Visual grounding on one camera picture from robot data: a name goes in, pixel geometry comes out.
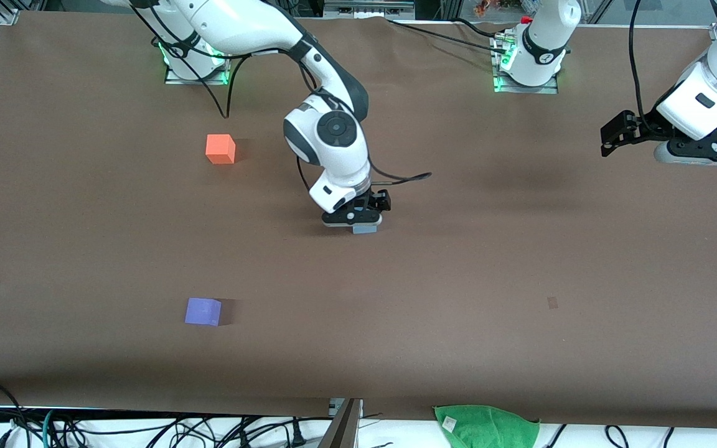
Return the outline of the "grey metal post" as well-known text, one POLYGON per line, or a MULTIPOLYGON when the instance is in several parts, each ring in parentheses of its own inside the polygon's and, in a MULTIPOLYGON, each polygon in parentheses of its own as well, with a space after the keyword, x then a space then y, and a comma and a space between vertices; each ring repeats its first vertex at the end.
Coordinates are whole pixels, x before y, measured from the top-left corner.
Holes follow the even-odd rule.
POLYGON ((357 436, 362 419, 363 400, 341 399, 335 410, 336 414, 317 448, 358 448, 357 436))

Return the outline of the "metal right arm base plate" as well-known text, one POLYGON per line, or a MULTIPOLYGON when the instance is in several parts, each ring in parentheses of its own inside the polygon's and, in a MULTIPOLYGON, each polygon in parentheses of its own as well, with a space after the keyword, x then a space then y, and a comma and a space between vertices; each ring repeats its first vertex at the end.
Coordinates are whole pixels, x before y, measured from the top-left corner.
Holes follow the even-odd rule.
POLYGON ((166 64, 164 82, 169 85, 227 85, 230 81, 231 61, 221 58, 222 53, 202 39, 195 43, 197 52, 188 51, 183 59, 181 50, 159 44, 163 62, 166 64))

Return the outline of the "purple foam block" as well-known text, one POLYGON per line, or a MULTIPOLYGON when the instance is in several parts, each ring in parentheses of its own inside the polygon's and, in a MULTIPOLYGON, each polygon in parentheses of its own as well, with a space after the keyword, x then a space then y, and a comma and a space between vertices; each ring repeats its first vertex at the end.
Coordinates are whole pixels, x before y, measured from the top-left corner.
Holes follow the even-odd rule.
POLYGON ((190 297, 184 323, 217 327, 220 324, 222 302, 212 298, 190 297))

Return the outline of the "grey power strip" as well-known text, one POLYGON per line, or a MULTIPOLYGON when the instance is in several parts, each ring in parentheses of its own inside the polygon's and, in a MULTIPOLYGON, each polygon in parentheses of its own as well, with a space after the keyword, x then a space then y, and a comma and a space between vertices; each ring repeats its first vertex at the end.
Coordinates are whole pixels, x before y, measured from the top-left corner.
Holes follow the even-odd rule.
POLYGON ((322 17, 415 20, 415 0, 324 0, 322 17))

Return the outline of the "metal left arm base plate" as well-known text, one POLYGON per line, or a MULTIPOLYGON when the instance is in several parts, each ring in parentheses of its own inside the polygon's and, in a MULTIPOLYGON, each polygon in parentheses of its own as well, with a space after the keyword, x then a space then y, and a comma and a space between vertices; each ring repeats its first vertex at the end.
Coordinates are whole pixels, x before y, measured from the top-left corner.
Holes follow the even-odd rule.
MULTIPOLYGON (((510 33, 495 33, 489 38, 490 47, 493 49, 504 49, 506 54, 514 48, 514 35, 510 33)), ((493 85, 496 93, 518 93, 518 94, 541 94, 555 95, 558 93, 558 74, 554 73, 548 82, 541 86, 526 86, 516 82, 509 73, 503 71, 502 62, 507 60, 503 54, 492 53, 493 85)))

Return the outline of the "orange foam block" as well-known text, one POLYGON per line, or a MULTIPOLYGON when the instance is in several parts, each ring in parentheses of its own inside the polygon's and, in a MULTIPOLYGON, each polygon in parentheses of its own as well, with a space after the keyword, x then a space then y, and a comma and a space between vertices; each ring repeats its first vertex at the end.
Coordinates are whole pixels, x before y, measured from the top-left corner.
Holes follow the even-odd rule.
POLYGON ((207 135, 205 155, 213 165, 235 164, 236 144, 228 134, 207 135))

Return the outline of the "green cloth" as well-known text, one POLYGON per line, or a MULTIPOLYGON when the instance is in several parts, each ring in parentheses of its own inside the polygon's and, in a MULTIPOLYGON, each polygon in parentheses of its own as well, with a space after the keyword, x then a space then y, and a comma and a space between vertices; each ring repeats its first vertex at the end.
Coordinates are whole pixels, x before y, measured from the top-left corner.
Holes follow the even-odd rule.
POLYGON ((435 406, 433 412, 450 448, 534 448, 540 433, 539 420, 494 406, 435 406))

